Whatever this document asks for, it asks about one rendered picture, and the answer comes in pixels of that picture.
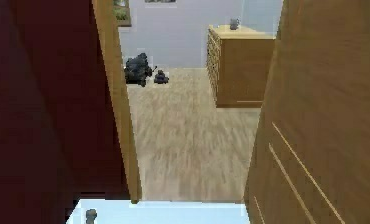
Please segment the small black lumpy object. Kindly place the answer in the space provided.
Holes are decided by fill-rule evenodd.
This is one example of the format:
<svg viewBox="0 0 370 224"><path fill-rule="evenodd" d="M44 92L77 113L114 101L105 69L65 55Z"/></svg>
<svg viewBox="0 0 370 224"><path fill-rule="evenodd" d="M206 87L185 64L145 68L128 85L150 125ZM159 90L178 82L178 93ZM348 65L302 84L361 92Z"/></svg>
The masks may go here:
<svg viewBox="0 0 370 224"><path fill-rule="evenodd" d="M159 70L155 75L154 82L156 84L166 84L169 81L169 78L164 74L162 70Z"/></svg>

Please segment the large black lumpy object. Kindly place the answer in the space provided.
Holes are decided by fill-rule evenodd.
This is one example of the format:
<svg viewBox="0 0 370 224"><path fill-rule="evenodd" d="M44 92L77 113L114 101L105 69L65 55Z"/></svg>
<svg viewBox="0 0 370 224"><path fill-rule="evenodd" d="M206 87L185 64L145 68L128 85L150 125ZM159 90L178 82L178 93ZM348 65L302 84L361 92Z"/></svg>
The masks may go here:
<svg viewBox="0 0 370 224"><path fill-rule="evenodd" d="M124 68L125 81L127 84L138 84L146 86L146 78L151 77L156 67L149 66L147 55L140 53L135 58L129 58Z"/></svg>

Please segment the light wooden chest of drawers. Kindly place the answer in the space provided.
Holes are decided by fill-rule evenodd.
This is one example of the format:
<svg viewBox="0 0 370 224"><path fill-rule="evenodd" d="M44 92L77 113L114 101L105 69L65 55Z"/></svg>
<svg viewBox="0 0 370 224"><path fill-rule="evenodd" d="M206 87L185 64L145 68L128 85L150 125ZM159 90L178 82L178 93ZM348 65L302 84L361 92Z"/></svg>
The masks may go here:
<svg viewBox="0 0 370 224"><path fill-rule="evenodd" d="M275 38L240 26L208 27L206 68L217 108L260 108Z"/></svg>

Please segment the wooden framed window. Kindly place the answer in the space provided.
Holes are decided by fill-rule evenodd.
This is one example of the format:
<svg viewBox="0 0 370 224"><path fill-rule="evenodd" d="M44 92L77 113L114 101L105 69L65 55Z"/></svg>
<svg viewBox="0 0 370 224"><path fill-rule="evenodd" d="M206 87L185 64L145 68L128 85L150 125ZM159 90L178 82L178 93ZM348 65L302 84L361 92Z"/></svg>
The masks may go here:
<svg viewBox="0 0 370 224"><path fill-rule="evenodd" d="M113 11L119 27L132 25L129 0L113 0Z"/></svg>

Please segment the wooden door frame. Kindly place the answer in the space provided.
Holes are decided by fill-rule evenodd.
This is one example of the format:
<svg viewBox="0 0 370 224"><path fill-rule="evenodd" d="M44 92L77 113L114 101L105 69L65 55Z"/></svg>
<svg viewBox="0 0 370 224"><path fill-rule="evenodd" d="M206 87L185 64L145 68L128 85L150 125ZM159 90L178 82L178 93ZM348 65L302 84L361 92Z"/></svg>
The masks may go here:
<svg viewBox="0 0 370 224"><path fill-rule="evenodd" d="M92 0L106 77L117 128L120 151L125 167L130 199L142 199L142 185L131 119L118 26L112 0Z"/></svg>

